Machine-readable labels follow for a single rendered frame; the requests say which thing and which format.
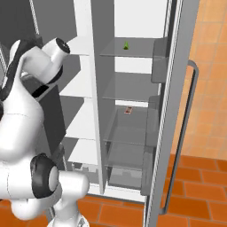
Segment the glass fridge shelf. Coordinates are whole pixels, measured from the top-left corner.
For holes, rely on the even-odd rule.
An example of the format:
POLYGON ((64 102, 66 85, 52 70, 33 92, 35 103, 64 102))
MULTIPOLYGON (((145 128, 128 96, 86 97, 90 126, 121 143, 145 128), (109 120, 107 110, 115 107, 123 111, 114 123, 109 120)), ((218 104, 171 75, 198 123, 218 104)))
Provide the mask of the glass fridge shelf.
POLYGON ((100 53, 101 56, 152 58, 154 41, 157 38, 115 37, 100 53), (124 43, 129 49, 124 50, 124 43))
POLYGON ((114 73, 103 98, 147 102, 158 94, 159 85, 151 82, 149 74, 114 73))
POLYGON ((116 106, 106 128, 104 140, 109 142, 144 145, 147 109, 133 107, 125 113, 125 106, 116 106))

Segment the grey fridge drawer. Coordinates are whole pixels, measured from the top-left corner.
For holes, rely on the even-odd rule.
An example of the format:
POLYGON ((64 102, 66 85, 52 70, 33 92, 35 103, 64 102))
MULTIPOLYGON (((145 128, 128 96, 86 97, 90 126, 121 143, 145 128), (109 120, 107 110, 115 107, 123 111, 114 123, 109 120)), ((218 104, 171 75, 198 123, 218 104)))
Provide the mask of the grey fridge drawer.
POLYGON ((142 170, 108 167, 108 184, 111 186, 128 188, 133 190, 141 189, 142 170))

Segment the grey fridge door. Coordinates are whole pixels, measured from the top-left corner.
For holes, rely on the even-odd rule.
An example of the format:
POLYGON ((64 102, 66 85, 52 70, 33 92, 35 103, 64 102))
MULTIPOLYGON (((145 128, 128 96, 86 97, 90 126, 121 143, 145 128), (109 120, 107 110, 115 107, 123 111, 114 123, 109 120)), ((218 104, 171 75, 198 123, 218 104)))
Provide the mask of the grey fridge door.
POLYGON ((170 45, 167 81, 162 102, 150 197, 145 199, 143 227, 156 227, 161 212, 160 201, 168 171, 172 140, 184 86, 193 30, 200 0, 179 0, 170 45))

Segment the white open fridge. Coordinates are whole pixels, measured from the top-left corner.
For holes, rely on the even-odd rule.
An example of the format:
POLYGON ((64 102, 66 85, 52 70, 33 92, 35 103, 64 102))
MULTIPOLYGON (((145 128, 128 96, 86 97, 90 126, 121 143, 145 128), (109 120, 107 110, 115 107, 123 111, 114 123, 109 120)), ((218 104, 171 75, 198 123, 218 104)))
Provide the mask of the white open fridge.
MULTIPOLYGON (((108 167, 141 169, 146 144, 134 145, 104 140, 106 128, 116 106, 148 108, 147 102, 123 101, 103 98, 106 87, 114 73, 149 74, 152 77, 153 58, 101 56, 101 51, 115 37, 168 38, 168 55, 172 36, 172 16, 176 0, 74 0, 77 36, 88 39, 88 56, 79 58, 80 69, 90 74, 91 98, 70 97, 73 100, 73 119, 85 99, 93 104, 97 165, 89 165, 68 160, 80 138, 67 137, 66 158, 70 169, 82 172, 90 180, 90 193, 122 200, 143 201, 140 190, 111 186, 108 184, 108 167)), ((159 85, 161 102, 165 83, 159 85)))

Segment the white freezer shelf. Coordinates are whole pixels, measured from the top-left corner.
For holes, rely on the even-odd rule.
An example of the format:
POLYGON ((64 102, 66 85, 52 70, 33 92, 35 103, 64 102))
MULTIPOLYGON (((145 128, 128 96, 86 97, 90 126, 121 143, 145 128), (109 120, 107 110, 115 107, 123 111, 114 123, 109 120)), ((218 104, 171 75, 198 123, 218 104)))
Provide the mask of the white freezer shelf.
POLYGON ((72 55, 85 55, 88 56, 90 53, 88 39, 83 36, 77 36, 67 42, 72 55))
POLYGON ((85 99, 82 107, 67 128, 67 137, 95 139, 93 104, 85 99))
POLYGON ((76 143, 68 160, 71 162, 97 165, 98 158, 96 141, 80 138, 76 143))
POLYGON ((61 96, 91 98, 91 80, 90 74, 80 71, 69 84, 60 92, 61 96))

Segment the grey door bin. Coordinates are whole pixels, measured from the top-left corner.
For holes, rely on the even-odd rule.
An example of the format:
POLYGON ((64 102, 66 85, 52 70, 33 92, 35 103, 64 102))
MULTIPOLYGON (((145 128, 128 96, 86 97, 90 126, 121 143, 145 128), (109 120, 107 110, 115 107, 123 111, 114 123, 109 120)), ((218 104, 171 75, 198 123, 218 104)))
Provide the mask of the grey door bin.
POLYGON ((148 100, 145 144, 155 147, 157 145, 160 124, 160 96, 151 96, 148 100))
POLYGON ((151 191, 151 183, 153 177, 153 163, 154 163, 154 148, 146 146, 143 156, 142 180, 141 180, 141 194, 148 196, 151 191))
POLYGON ((153 46, 152 83, 164 83, 168 70, 168 38, 157 38, 153 46))

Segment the dark grey freezer door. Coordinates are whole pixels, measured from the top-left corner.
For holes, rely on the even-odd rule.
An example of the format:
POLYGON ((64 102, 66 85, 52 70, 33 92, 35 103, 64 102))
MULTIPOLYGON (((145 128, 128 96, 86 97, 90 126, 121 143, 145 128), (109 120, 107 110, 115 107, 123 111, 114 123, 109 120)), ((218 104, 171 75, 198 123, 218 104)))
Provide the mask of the dark grey freezer door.
MULTIPOLYGON (((19 39, 33 40, 43 47, 54 38, 68 42, 73 30, 71 0, 0 0, 0 64, 4 71, 10 61, 10 48, 19 39)), ((68 170, 66 161, 66 129, 73 120, 73 100, 60 92, 80 69, 79 58, 67 56, 61 76, 45 85, 31 75, 22 79, 27 91, 40 103, 44 112, 43 132, 37 151, 47 153, 58 169, 68 170)))

